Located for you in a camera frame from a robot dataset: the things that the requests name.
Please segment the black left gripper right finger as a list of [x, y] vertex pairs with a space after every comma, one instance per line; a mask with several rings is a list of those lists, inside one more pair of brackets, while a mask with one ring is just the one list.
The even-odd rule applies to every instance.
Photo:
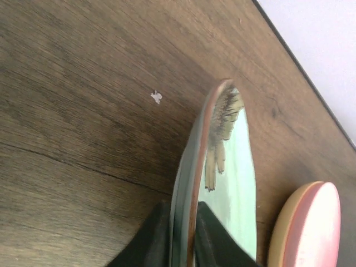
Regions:
[[197, 266], [257, 267], [252, 259], [230, 236], [205, 202], [197, 207], [194, 252]]

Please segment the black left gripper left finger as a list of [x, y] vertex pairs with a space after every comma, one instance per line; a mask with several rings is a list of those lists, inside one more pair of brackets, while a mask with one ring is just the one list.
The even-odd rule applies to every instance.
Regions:
[[170, 204], [158, 203], [132, 240], [109, 262], [113, 267], [169, 266]]

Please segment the light teal plate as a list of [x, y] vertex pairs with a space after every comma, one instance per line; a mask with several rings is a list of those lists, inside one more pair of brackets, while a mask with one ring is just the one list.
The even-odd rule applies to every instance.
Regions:
[[197, 266], [197, 209], [206, 204], [233, 242], [256, 258], [256, 180], [248, 120], [231, 79], [208, 94], [176, 175], [170, 211], [170, 266]]

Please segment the pink plate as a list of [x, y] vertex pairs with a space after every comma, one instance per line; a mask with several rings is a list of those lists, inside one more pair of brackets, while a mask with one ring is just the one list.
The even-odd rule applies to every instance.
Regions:
[[291, 195], [287, 204], [291, 221], [282, 266], [336, 266], [341, 212], [335, 185], [306, 184]]

